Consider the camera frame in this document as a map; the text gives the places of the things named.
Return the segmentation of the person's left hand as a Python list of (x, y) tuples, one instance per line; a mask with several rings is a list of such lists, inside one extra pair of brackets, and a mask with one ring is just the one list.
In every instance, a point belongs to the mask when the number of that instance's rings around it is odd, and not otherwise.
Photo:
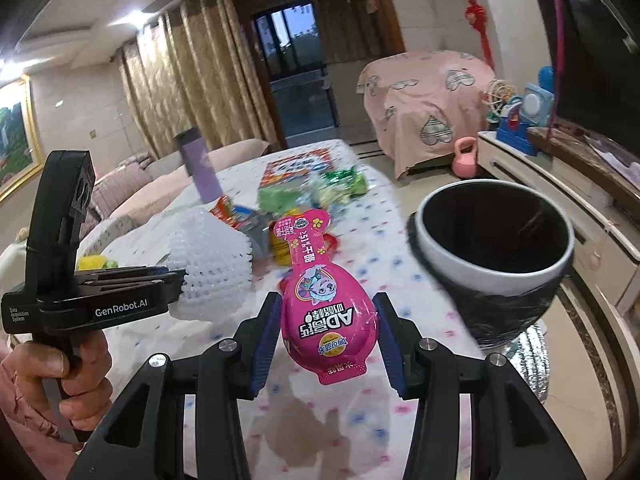
[(58, 349), (33, 341), (1, 357), (1, 409), (14, 422), (52, 436), (55, 422), (43, 378), (62, 382), (66, 398), (58, 404), (63, 418), (80, 431), (96, 429), (111, 407), (113, 387), (106, 378), (112, 357), (100, 330), (79, 337), (79, 362), (70, 364)]

